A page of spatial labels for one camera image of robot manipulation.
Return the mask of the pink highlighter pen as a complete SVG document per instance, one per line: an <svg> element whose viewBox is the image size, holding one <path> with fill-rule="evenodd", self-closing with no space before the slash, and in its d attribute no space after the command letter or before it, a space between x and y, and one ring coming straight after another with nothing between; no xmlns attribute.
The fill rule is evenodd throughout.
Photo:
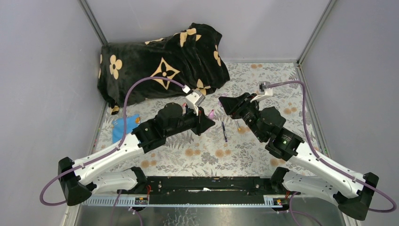
<svg viewBox="0 0 399 226"><path fill-rule="evenodd" d="M213 120L215 118L215 111L214 109L210 111L210 113L208 114L208 118Z"/></svg>

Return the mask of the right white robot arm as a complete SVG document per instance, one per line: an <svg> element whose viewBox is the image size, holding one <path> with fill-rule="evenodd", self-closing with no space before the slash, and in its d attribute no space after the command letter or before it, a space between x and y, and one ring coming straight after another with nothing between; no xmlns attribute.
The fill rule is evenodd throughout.
<svg viewBox="0 0 399 226"><path fill-rule="evenodd" d="M272 175L270 188L276 194L284 191L308 193L338 207L345 215L363 221L369 211L379 177L348 169L334 160L314 154L311 145L300 136L284 128L286 119L275 107L259 109L255 94L239 97L219 97L225 113L232 119L242 119L265 149L284 161L299 165L314 174L299 174L279 167Z"/></svg>

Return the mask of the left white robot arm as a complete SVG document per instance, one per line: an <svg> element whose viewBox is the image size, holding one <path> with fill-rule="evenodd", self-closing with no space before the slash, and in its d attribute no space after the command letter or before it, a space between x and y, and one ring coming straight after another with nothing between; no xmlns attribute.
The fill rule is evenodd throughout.
<svg viewBox="0 0 399 226"><path fill-rule="evenodd" d="M66 204L74 206L96 193L122 190L126 194L139 194L147 189L147 179L140 167L109 173L115 165L148 153L166 143L167 137L191 130L200 135L215 125L203 113L192 109L183 112L180 105L168 103L150 120L142 122L124 140L119 140L100 152L72 160L65 157L58 162L60 186Z"/></svg>

